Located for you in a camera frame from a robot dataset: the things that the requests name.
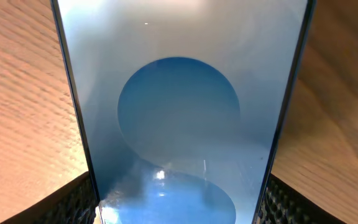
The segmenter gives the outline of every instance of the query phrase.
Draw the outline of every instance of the blue circle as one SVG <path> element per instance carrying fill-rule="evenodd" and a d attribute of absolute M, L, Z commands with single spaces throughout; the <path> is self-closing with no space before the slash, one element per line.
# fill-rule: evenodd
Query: blue circle
<path fill-rule="evenodd" d="M 226 77 L 185 57 L 160 59 L 139 69 L 118 103 L 122 135 L 135 151 L 151 146 L 166 152 L 168 145 L 190 135 L 214 138 L 239 118 L 239 101 Z"/>

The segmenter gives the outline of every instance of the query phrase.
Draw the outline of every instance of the phone frame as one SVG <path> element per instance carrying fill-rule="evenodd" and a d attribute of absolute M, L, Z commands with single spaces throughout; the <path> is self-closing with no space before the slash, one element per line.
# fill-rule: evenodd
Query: phone frame
<path fill-rule="evenodd" d="M 78 101 L 77 89 L 76 89 L 75 80 L 74 80 L 74 76 L 73 76 L 73 70 L 71 67 L 70 55 L 68 53 L 66 36 L 65 36 L 65 32 L 63 30 L 62 15 L 60 14 L 60 9 L 59 9 L 59 5 L 58 5 L 57 1 L 58 0 L 50 0 L 51 8 L 52 8 L 52 12 L 53 12 L 53 17 L 55 19 L 55 25 L 56 25 L 57 35 L 59 38 L 60 48 L 62 51 L 63 61 L 65 64 L 67 80 L 68 80 L 68 84 L 70 86 L 71 99 L 73 100 L 73 106 L 75 109 L 78 128 L 80 130 L 81 140 L 82 140 L 82 144 L 84 147 L 86 163 L 87 163 L 88 169 L 89 169 L 89 176 L 90 176 L 90 179 L 92 182 L 92 186 L 93 186 L 93 190 L 94 190 L 94 193 L 96 196 L 97 203 L 99 203 L 100 196 L 99 196 L 98 185 L 96 183 L 96 178 L 95 178 L 92 160 L 91 160 L 90 149 L 89 149 L 88 141 L 86 138 L 85 127 L 83 124 L 83 118 L 82 118 L 82 114 L 81 114 L 81 106 Z M 275 154 L 277 151 L 277 143 L 278 143 L 278 140 L 280 139 L 280 135 L 281 135 L 281 132 L 283 129 L 283 124 L 284 124 L 286 114 L 287 114 L 287 109 L 288 109 L 288 106 L 289 106 L 290 100 L 291 100 L 291 94 L 293 91 L 293 87 L 295 86 L 296 75 L 297 75 L 299 67 L 300 67 L 301 56 L 303 53 L 304 46 L 306 44 L 306 38 L 307 38 L 308 31 L 310 28 L 310 22 L 313 17 L 313 11 L 314 11 L 315 4 L 316 4 L 315 0 L 308 0 L 307 5 L 306 5 L 305 15 L 303 16 L 301 29 L 300 29 L 300 33 L 298 36 L 298 42 L 296 43 L 296 49 L 295 49 L 294 57 L 292 60 L 291 70 L 290 70 L 290 74 L 288 76 L 287 87 L 285 89 L 282 106 L 281 106 L 280 114 L 278 117 L 276 130 L 274 133 L 272 146 L 270 148 L 267 166 L 266 166 L 264 178 L 262 181 L 262 186 L 259 191 L 260 193 L 259 193 L 259 197 L 258 197 L 258 201 L 257 201 L 257 206 L 255 207 L 255 212 L 254 212 L 254 217 L 253 217 L 252 222 L 255 222 L 255 220 L 257 219 L 259 207 L 260 207 L 262 198 L 265 193 L 264 189 L 266 188 L 266 183 L 269 179 L 269 174 L 272 170 L 273 160 L 274 160 L 274 157 L 275 157 Z"/>

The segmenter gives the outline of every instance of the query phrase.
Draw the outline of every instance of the smartphone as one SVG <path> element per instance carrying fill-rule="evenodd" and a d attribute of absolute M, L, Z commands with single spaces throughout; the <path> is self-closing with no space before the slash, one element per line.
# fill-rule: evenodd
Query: smartphone
<path fill-rule="evenodd" d="M 52 0 L 101 221 L 252 223 L 309 0 Z"/>

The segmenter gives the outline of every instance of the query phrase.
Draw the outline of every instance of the wooden table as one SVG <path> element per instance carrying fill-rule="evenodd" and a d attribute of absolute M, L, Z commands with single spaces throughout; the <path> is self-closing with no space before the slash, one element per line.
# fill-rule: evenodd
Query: wooden table
<path fill-rule="evenodd" d="M 87 170 L 48 0 L 0 0 L 0 222 Z M 358 1 L 316 7 L 273 173 L 358 223 Z"/>

